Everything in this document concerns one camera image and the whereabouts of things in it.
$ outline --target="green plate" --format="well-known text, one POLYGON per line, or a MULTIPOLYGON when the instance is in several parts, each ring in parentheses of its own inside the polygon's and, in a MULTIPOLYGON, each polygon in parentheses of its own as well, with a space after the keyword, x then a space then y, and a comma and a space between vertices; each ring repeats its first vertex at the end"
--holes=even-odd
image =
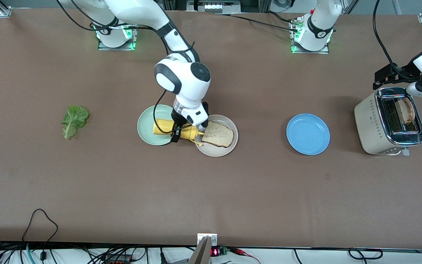
MULTIPOLYGON (((154 118, 152 111, 154 106, 146 109, 138 119, 138 134, 144 142, 154 146, 166 145, 170 142, 170 135, 154 135, 152 129, 154 127, 154 118)), ((156 107, 156 119, 172 120, 172 107, 168 105, 159 104, 156 107)))

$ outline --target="toaster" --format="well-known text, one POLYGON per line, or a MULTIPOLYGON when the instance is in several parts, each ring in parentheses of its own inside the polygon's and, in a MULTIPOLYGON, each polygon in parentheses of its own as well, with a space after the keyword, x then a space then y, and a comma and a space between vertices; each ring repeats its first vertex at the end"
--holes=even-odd
POLYGON ((377 89, 355 107, 356 127, 365 152, 372 155, 409 155, 409 147, 422 143, 422 124, 415 102, 401 87, 377 89), (397 100, 407 97, 415 111, 410 124, 400 122, 395 107, 397 100))

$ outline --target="red digital display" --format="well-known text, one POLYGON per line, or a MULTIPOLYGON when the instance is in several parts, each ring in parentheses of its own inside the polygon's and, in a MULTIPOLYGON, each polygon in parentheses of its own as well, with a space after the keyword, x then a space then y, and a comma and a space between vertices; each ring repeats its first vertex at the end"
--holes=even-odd
POLYGON ((211 249, 211 257, 217 257, 219 256, 219 249, 215 248, 215 249, 211 249))

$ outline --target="toast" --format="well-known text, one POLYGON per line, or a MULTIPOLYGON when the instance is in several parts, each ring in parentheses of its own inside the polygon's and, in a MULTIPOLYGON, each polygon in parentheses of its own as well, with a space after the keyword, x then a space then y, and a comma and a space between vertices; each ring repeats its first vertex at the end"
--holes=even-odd
POLYGON ((395 108, 401 123, 408 125, 415 120, 415 109, 408 98, 405 97, 395 102, 395 108))
POLYGON ((230 147, 234 140, 234 131, 225 125, 213 121, 208 122, 201 142, 206 142, 216 147, 230 147))

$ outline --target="toaster lever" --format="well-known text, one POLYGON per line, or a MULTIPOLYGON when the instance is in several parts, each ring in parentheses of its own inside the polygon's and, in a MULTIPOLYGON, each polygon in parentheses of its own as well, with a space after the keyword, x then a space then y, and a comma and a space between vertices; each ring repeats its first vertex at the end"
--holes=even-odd
POLYGON ((407 147, 404 147, 404 148, 401 150, 401 154, 402 154, 403 156, 405 156, 405 157, 408 157, 408 156, 410 155, 410 150, 409 150, 407 147))

